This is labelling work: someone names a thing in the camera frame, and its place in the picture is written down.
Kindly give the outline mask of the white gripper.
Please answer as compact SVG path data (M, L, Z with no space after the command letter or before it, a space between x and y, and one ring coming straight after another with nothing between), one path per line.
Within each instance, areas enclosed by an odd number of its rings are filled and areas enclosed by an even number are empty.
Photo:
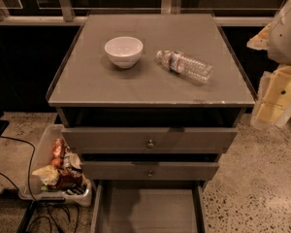
M250 38L246 46L253 50L268 50L269 59L287 64L279 65L272 73L263 73L250 121L260 130L283 127L291 117L291 13L276 17L272 24Z

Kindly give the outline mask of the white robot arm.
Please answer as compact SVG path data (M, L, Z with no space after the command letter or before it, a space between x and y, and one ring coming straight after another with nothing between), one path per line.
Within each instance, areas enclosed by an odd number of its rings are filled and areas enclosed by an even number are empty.
M291 117L291 0L246 46L265 50L278 64L273 72L263 73L250 123L260 130L282 127Z

